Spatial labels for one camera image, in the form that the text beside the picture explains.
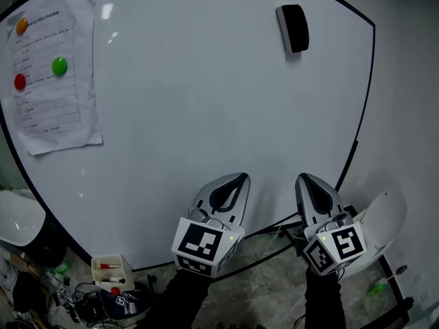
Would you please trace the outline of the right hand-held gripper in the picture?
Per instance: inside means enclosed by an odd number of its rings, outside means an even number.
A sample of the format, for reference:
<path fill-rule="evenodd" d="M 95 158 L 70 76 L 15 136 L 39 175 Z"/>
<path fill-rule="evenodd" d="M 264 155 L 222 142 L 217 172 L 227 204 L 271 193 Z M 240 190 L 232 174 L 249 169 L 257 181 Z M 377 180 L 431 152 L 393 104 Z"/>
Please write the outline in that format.
<path fill-rule="evenodd" d="M 317 274 L 341 270 L 365 253 L 361 225 L 349 213 L 341 213 L 342 200 L 332 186 L 314 175 L 301 173 L 296 179 L 295 192 L 299 215 L 308 226 L 305 228 L 308 244 L 303 254 Z M 338 215 L 317 223 L 317 214 Z"/>

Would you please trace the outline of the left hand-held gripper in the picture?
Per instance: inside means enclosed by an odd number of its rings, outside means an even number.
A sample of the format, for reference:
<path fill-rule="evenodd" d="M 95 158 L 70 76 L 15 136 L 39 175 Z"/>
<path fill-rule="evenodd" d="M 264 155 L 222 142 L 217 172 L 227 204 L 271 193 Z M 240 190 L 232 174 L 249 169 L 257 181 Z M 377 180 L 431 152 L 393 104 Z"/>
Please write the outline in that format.
<path fill-rule="evenodd" d="M 244 237 L 249 192 L 247 173 L 224 175 L 201 188 L 180 219 L 171 247 L 179 269 L 210 278 L 222 270 Z"/>

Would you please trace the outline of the black and white whiteboard eraser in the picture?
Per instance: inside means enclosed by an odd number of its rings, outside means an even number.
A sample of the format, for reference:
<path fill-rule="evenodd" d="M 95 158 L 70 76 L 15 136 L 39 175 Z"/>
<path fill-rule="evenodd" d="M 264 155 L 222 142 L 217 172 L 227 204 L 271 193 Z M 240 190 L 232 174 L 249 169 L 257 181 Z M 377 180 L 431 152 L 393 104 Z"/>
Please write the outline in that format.
<path fill-rule="evenodd" d="M 309 28 L 305 13 L 300 5 L 282 5 L 276 8 L 287 55 L 300 53 L 309 48 Z"/>

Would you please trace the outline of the person's right forearm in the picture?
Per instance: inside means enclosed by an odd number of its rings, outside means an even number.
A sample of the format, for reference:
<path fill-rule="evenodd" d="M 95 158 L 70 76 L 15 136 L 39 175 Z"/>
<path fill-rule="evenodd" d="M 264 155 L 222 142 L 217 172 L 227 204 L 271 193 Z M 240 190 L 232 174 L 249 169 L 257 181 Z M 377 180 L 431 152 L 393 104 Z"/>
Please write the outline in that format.
<path fill-rule="evenodd" d="M 306 282 L 305 329 L 346 329 L 337 274 L 319 276 L 308 267 Z"/>

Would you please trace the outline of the person's left forearm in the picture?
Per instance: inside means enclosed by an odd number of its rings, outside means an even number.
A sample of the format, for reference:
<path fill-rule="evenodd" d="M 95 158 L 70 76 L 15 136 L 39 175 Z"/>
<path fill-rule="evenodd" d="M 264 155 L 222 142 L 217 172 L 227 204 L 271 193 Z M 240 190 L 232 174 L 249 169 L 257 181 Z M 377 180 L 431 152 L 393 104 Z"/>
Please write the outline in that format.
<path fill-rule="evenodd" d="M 185 269 L 177 271 L 157 303 L 151 307 L 147 329 L 191 329 L 212 279 Z"/>

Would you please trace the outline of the white open-lid toilet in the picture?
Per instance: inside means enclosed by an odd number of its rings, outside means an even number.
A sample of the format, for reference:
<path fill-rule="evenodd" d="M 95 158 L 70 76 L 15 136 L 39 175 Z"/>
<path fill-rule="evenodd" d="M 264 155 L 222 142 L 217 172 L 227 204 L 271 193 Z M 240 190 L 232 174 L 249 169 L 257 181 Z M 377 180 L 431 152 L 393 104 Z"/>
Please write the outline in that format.
<path fill-rule="evenodd" d="M 351 214 L 354 222 L 360 223 L 366 253 L 338 272 L 341 279 L 353 276 L 378 261 L 405 223 L 407 202 L 402 192 L 391 189 L 377 196 L 360 212 L 352 205 L 344 210 Z"/>

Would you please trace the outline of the cream marker holder box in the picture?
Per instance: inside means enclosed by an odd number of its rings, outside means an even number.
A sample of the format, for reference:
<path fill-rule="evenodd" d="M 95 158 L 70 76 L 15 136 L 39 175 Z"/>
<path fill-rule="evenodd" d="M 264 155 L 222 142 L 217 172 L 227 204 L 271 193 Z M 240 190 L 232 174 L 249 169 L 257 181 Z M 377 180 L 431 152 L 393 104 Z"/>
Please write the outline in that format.
<path fill-rule="evenodd" d="M 122 266 L 120 269 L 99 269 L 99 263 L 108 263 L 108 264 L 119 264 Z M 91 272 L 93 275 L 93 280 L 95 284 L 102 289 L 110 292 L 112 287 L 119 287 L 121 292 L 134 290 L 134 277 L 132 274 L 131 266 L 126 262 L 126 260 L 118 254 L 109 255 L 109 256 L 96 256 L 91 259 Z M 125 278 L 125 284 L 116 284 L 116 283 L 98 283 L 98 280 L 102 280 L 104 278 L 116 277 L 116 278 Z"/>

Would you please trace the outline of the black oval case with tags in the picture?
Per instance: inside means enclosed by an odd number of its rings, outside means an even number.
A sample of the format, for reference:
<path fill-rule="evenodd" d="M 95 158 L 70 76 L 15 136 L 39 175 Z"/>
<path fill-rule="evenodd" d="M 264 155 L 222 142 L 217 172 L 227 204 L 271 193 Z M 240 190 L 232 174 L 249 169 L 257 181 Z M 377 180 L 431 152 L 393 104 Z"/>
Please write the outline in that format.
<path fill-rule="evenodd" d="M 134 289 L 114 295 L 105 290 L 100 297 L 107 316 L 112 320 L 129 319 L 146 312 L 152 303 L 152 296 L 147 285 L 134 282 Z"/>

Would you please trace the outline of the creased printed paper sheet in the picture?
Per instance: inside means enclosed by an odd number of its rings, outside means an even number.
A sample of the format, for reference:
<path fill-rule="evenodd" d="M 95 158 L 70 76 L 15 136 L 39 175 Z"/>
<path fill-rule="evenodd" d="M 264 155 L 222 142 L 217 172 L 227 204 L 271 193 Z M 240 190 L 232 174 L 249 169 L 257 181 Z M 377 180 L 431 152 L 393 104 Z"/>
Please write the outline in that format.
<path fill-rule="evenodd" d="M 25 33 L 16 34 L 21 18 Z M 93 79 L 95 0 L 43 0 L 5 22 L 7 65 L 13 80 L 5 100 L 15 119 L 17 136 L 28 154 L 102 144 Z M 53 74 L 57 57 L 67 59 L 67 72 Z M 14 77 L 26 87 L 18 91 Z"/>

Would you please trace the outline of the white oval basin green base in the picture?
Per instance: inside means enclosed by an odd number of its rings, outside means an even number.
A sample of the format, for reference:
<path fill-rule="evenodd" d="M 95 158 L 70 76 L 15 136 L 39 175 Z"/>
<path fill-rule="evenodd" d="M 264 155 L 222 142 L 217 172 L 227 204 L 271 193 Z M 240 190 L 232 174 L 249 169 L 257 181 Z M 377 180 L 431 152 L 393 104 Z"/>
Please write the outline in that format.
<path fill-rule="evenodd" d="M 57 267 L 66 254 L 62 233 L 38 201 L 7 190 L 0 191 L 0 245 L 44 268 Z"/>

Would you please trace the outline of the green round magnet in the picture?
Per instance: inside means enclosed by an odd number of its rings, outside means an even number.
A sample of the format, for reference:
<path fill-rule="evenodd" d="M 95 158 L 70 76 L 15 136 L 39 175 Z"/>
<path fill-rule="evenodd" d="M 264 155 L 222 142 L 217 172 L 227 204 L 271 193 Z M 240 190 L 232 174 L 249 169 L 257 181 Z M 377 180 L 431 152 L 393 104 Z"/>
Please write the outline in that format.
<path fill-rule="evenodd" d="M 68 69 L 67 59 L 64 57 L 55 58 L 51 64 L 51 69 L 55 76 L 63 76 Z"/>

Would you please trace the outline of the whiteboard with black frame stand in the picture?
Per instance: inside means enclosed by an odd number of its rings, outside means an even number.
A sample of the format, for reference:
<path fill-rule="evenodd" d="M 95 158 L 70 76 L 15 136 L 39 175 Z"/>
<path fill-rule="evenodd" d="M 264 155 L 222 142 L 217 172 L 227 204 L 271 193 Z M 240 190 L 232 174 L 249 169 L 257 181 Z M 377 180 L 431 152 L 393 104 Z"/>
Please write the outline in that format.
<path fill-rule="evenodd" d="M 344 0 L 95 0 L 102 144 L 32 156 L 5 100 L 0 125 L 34 198 L 83 258 L 134 270 L 175 262 L 179 221 L 203 186 L 247 173 L 245 235 L 296 213 L 301 173 L 343 180 L 366 108 L 375 24 Z M 287 55 L 276 8 L 300 5 L 309 48 Z"/>

